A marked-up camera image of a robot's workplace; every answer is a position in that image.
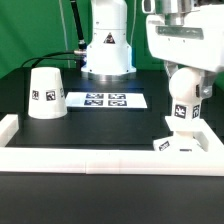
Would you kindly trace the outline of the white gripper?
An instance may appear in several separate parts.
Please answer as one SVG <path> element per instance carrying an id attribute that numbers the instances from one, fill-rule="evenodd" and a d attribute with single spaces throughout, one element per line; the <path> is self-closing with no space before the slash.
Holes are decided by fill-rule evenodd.
<path id="1" fill-rule="evenodd" d="M 210 98 L 216 73 L 224 71 L 224 6 L 198 7 L 185 16 L 183 26 L 166 25 L 162 15 L 148 15 L 146 30 L 149 51 L 165 61 L 168 78 L 178 71 L 177 64 L 202 69 L 197 93 L 201 99 Z"/>

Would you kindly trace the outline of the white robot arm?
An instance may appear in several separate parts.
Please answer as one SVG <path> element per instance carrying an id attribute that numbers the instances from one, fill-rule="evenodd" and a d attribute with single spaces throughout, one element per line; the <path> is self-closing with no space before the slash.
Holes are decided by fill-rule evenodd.
<path id="1" fill-rule="evenodd" d="M 124 0 L 91 0 L 92 41 L 84 72 L 98 77 L 133 72 L 132 49 L 126 41 Z M 151 55 L 172 75 L 180 65 L 196 68 L 204 98 L 212 94 L 217 74 L 224 72 L 224 4 L 201 5 L 196 0 L 142 0 Z"/>

